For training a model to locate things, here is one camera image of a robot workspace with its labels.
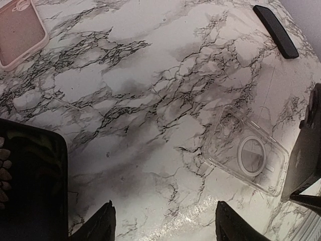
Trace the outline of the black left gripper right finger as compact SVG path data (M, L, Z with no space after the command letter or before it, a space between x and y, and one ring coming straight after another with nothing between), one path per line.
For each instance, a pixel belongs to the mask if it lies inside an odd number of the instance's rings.
M225 201L218 201L215 214L216 240L269 241Z

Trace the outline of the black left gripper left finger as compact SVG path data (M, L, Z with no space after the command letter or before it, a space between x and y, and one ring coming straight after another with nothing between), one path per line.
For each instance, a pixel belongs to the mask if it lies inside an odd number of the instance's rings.
M69 240L114 241L116 230L116 210L112 201L105 203Z

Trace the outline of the black phone case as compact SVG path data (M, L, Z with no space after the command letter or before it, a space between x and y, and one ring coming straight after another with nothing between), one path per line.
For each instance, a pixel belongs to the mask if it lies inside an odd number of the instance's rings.
M252 9L272 37L282 56L285 59L298 58L297 48L275 14L264 6L255 5Z

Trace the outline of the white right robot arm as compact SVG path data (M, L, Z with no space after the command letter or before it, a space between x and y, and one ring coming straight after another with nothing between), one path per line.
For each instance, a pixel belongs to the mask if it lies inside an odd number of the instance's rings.
M291 151L281 201L292 201L320 215L320 196L302 192L320 179L320 84L310 92L305 118Z

